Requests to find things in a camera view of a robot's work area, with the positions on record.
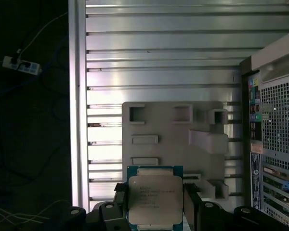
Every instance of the metal frame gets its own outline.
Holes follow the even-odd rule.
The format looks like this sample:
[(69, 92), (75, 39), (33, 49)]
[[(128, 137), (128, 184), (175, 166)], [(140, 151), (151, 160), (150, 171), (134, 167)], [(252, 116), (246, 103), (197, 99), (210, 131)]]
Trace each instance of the metal frame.
[(72, 201), (74, 206), (81, 206), (88, 211), (85, 1), (69, 0), (68, 7)]
[[(128, 101), (223, 101), (232, 120), (224, 126), (231, 142), (227, 157), (242, 163), (236, 66), (289, 31), (289, 7), (283, 1), (69, 0), (73, 205), (89, 210), (92, 192), (93, 205), (111, 199), (111, 186), (122, 171), (120, 153), (116, 159), (101, 158), (105, 149), (96, 151), (95, 139), (110, 137), (100, 147), (121, 145), (120, 105)], [(161, 23), (165, 17), (167, 23)], [(114, 118), (116, 124), (109, 122)], [(88, 128), (88, 119), (93, 127)], [(89, 184), (89, 173), (100, 178)], [(116, 177), (105, 180), (105, 175)], [(242, 192), (234, 188), (234, 194)], [(235, 207), (242, 199), (229, 200)]]

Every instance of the power strip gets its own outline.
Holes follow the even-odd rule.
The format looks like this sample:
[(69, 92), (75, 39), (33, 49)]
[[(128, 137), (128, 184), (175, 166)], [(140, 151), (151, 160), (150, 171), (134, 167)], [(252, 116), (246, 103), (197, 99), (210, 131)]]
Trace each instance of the power strip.
[[(24, 63), (30, 64), (29, 67), (25, 67)], [(38, 75), (40, 73), (40, 64), (29, 62), (26, 60), (17, 60), (17, 64), (12, 64), (12, 57), (5, 56), (2, 62), (2, 67), (12, 70), (21, 71), (31, 75)]]

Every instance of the white cable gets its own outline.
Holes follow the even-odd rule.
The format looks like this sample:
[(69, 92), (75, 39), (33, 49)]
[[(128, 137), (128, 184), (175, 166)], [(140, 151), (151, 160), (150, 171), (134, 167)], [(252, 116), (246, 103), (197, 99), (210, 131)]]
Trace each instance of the white cable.
[(63, 17), (64, 15), (66, 15), (67, 14), (67, 12), (65, 12), (64, 14), (62, 14), (62, 15), (60, 15), (60, 16), (58, 16), (58, 17), (56, 17), (56, 18), (54, 18), (54, 19), (52, 19), (51, 21), (49, 21), (45, 26), (43, 26), (42, 27), (42, 29), (41, 30), (39, 30), (39, 32), (35, 35), (35, 37), (29, 42), (29, 44), (25, 47), (25, 48), (23, 48), (22, 49), (22, 51), (20, 52), (20, 54), (19, 54), (19, 59), (21, 59), (21, 55), (25, 52), (25, 50), (27, 50), (28, 49), (28, 47), (29, 46), (31, 46), (31, 44), (34, 42), (34, 40), (39, 36), (39, 34), (50, 24), (50, 23), (52, 23), (52, 22), (54, 22), (55, 20), (57, 20), (57, 19), (59, 19), (59, 18), (61, 18), (61, 17)]
[(8, 217), (14, 217), (14, 218), (21, 219), (21, 220), (32, 221), (32, 222), (39, 223), (39, 224), (42, 224), (42, 223), (43, 223), (43, 222), (40, 222), (40, 221), (37, 221), (37, 220), (32, 220), (32, 219), (22, 218), (22, 217), (17, 216), (17, 215), (23, 215), (22, 213), (12, 214), (12, 213), (9, 213), (8, 211), (5, 211), (5, 210), (2, 209), (2, 208), (0, 208), (0, 211), (9, 214), (8, 216), (4, 216), (2, 213), (0, 213), (0, 215), (1, 215), (2, 217), (4, 217), (4, 219), (0, 220), (0, 223), (3, 222), (4, 220), (7, 220), (7, 221), (10, 222), (11, 224), (16, 225), (16, 224), (13, 223), (12, 221), (10, 221), (10, 220), (8, 219)]
[(6, 218), (2, 213), (0, 213), (0, 216), (3, 217), (3, 219), (0, 221), (0, 223), (3, 222), (4, 220), (7, 220), (7, 221), (10, 222), (11, 224), (15, 225), (12, 221), (10, 221), (8, 218)]
[(31, 215), (31, 214), (24, 214), (24, 213), (15, 213), (15, 214), (12, 214), (12, 213), (4, 210), (3, 208), (0, 208), (0, 210), (1, 210), (2, 212), (7, 213), (7, 214), (10, 215), (11, 217), (15, 217), (15, 218), (18, 218), (18, 219), (28, 220), (27, 218), (21, 218), (21, 217), (18, 217), (18, 216), (16, 216), (16, 215), (27, 216), (27, 217), (34, 217), (34, 216), (35, 216), (35, 217), (41, 218), (41, 219), (49, 219), (49, 218), (47, 218), (47, 217), (36, 216), (36, 215)]
[(49, 209), (51, 206), (53, 206), (54, 204), (56, 204), (56, 203), (58, 203), (58, 202), (60, 202), (60, 201), (65, 201), (65, 202), (68, 202), (68, 203), (70, 204), (70, 202), (67, 201), (67, 200), (58, 200), (58, 201), (55, 201), (55, 202), (53, 202), (52, 204), (50, 204), (49, 206), (47, 206), (45, 209), (43, 209), (42, 211), (40, 211), (38, 214), (36, 214), (33, 218), (28, 219), (27, 221), (24, 221), (24, 222), (21, 222), (21, 223), (18, 223), (18, 224), (27, 223), (27, 222), (33, 220), (33, 219), (36, 218), (38, 215), (42, 214), (42, 213), (45, 212), (47, 209)]

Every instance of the label sticker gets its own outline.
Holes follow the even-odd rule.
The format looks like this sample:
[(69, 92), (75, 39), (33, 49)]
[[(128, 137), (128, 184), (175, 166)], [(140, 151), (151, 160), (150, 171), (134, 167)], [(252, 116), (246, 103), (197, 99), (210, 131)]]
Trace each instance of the label sticker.
[(251, 143), (250, 151), (253, 153), (263, 154), (263, 145), (260, 143)]
[(251, 181), (251, 206), (261, 209), (260, 201), (260, 157), (257, 153), (250, 153), (250, 181)]

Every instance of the black floor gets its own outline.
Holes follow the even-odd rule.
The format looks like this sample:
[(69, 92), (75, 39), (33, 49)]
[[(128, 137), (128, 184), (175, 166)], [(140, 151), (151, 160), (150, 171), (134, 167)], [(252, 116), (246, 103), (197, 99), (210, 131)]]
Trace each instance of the black floor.
[[(36, 27), (25, 46), (64, 12), (67, 0), (0, 0), (0, 61), (15, 54), (31, 29)], [(12, 213), (36, 214), (56, 200), (71, 201), (67, 22), (65, 15), (51, 23), (22, 55), (43, 68), (53, 59), (39, 78), (0, 63), (0, 207)], [(62, 206), (55, 204), (43, 216)], [(22, 230), (37, 225), (28, 222)], [(0, 230), (14, 226), (4, 221)]]

